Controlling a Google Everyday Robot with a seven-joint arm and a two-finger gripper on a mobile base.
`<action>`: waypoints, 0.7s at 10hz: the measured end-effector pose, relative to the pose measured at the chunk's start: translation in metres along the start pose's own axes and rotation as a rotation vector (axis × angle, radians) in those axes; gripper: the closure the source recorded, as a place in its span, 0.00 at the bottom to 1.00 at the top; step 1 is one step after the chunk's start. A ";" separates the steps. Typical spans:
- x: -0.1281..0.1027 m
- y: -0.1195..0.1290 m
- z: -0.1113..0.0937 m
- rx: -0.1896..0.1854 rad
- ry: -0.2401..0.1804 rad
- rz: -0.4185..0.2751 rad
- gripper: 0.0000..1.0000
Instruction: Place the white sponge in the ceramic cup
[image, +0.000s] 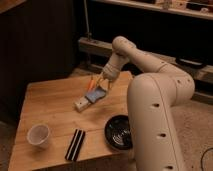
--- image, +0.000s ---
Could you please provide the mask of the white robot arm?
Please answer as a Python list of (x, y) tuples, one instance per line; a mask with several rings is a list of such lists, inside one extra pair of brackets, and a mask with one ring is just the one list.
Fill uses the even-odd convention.
[(112, 55), (100, 79), (113, 83), (131, 62), (142, 73), (127, 90), (127, 109), (137, 171), (186, 171), (171, 108), (193, 96), (195, 83), (182, 69), (136, 47), (123, 36), (112, 41)]

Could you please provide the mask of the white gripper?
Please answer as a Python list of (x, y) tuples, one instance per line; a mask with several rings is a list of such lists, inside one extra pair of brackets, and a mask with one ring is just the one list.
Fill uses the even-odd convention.
[(125, 64), (129, 62), (129, 59), (127, 57), (124, 57), (122, 55), (119, 55), (117, 53), (113, 53), (111, 57), (109, 58), (109, 61), (107, 64), (103, 67), (102, 75), (99, 75), (96, 79), (96, 84), (100, 84), (105, 79), (108, 79), (107, 81), (107, 90), (112, 89), (112, 82), (115, 81)]

